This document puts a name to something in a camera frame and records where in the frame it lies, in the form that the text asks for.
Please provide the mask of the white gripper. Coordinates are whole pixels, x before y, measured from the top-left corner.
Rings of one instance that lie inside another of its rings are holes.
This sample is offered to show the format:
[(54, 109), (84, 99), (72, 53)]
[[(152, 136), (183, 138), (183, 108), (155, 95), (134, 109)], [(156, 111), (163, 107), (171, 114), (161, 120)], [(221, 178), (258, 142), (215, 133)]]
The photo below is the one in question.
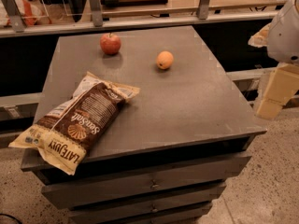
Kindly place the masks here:
[(267, 46), (268, 56), (278, 66), (261, 79), (255, 114), (262, 119), (275, 118), (282, 107), (299, 91), (299, 0), (288, 0), (270, 24), (252, 35), (248, 44)]

